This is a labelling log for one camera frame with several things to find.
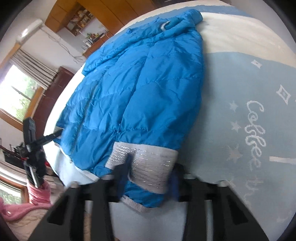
window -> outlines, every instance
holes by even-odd
[[[0,181],[0,197],[3,198],[6,204],[21,204],[21,189],[8,185]]]
[[[37,87],[34,80],[12,65],[0,84],[0,108],[22,121]]]
[[[28,189],[25,186],[14,183],[0,177],[0,197],[6,204],[21,204],[29,202]]]

wooden cabinet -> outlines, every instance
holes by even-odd
[[[50,11],[50,15],[59,23],[67,16],[67,12],[63,10],[59,5],[55,4]]]
[[[119,21],[126,25],[129,21],[138,17],[137,13],[125,0],[101,0],[109,8]]]
[[[151,12],[156,9],[155,5],[151,0],[126,0],[128,4],[133,8],[138,16],[141,16],[145,13]]]
[[[57,0],[45,21],[45,25],[57,33],[68,24],[80,7],[81,5],[76,0]]]
[[[70,12],[77,4],[76,0],[57,0],[56,5],[60,6],[66,12]]]
[[[46,19],[45,25],[55,33],[57,33],[63,28],[61,23],[51,15],[49,15],[48,18]]]
[[[107,33],[104,35],[101,39],[96,41],[83,55],[88,58],[93,52],[95,52],[97,49],[99,49],[103,43],[105,43],[109,38],[113,36],[112,33]]]
[[[74,16],[67,23],[66,29],[70,31],[74,36],[81,33],[83,28],[85,28],[92,20],[94,16],[85,7],[81,6]]]
[[[112,34],[116,34],[123,23],[101,0],[78,0],[79,3],[90,11]]]

curtain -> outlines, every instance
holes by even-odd
[[[57,70],[46,66],[22,49],[11,57],[10,63],[35,80],[45,90],[52,84],[57,74]]]

pink blanket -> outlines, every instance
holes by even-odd
[[[35,188],[27,182],[30,203],[24,204],[5,204],[0,197],[0,213],[6,222],[18,220],[28,212],[35,209],[49,209],[50,203],[50,186],[44,181],[40,188]]]

gray knit cuff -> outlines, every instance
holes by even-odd
[[[124,163],[128,154],[133,156],[130,181],[149,192],[166,193],[167,180],[178,152],[159,146],[115,142],[105,167],[114,169]]]
[[[140,213],[146,213],[150,210],[150,208],[135,202],[134,200],[125,195],[121,198],[121,201]]]

